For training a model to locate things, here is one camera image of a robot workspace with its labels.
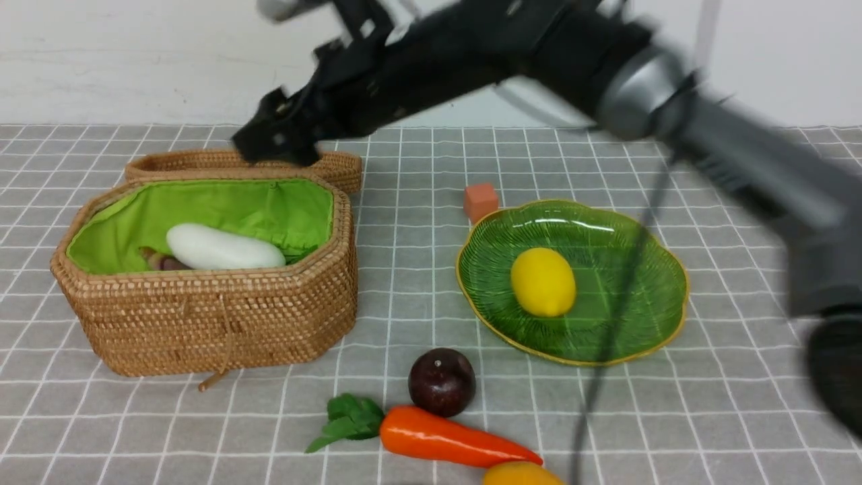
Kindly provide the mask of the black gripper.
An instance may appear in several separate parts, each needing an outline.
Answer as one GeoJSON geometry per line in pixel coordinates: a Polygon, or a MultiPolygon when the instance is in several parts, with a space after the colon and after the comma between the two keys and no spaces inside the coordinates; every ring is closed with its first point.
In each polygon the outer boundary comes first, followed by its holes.
{"type": "Polygon", "coordinates": [[[378,1],[336,1],[347,46],[315,50],[307,86],[262,96],[231,136],[245,162],[302,168],[320,160],[317,139],[364,136],[525,71],[539,42],[536,1],[457,1],[400,34],[378,1]]]}

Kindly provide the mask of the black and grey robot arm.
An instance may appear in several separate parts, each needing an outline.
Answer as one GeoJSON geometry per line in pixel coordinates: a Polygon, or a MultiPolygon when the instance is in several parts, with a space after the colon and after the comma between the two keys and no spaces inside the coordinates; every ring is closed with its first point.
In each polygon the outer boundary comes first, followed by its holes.
{"type": "Polygon", "coordinates": [[[860,179],[705,98],[650,30],[595,1],[456,1],[396,37],[376,1],[336,1],[350,34],[314,50],[300,91],[267,93],[233,136],[250,163],[319,160],[466,93],[525,76],[622,140],[652,137],[692,163],[785,245],[787,310],[821,317],[805,344],[817,399],[860,437],[860,179]]]}

